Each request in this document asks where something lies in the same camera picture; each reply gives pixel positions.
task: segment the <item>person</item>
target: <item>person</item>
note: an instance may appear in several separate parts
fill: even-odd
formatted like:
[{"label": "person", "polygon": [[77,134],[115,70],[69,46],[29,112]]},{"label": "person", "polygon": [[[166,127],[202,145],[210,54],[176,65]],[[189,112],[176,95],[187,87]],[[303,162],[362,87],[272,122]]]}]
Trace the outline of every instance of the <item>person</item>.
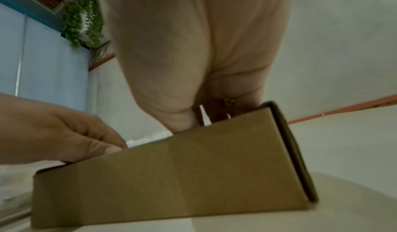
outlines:
[{"label": "person", "polygon": [[[257,108],[291,0],[99,0],[136,103],[173,133]],[[126,148],[98,117],[0,95],[0,165]]]}]

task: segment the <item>cardboard box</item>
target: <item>cardboard box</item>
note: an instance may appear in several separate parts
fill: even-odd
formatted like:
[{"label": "cardboard box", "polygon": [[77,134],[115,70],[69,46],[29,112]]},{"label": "cardboard box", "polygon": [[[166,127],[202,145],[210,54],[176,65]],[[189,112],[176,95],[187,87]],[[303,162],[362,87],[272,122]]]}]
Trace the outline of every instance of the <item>cardboard box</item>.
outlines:
[{"label": "cardboard box", "polygon": [[318,198],[273,102],[208,127],[34,176],[32,226],[308,209]]}]

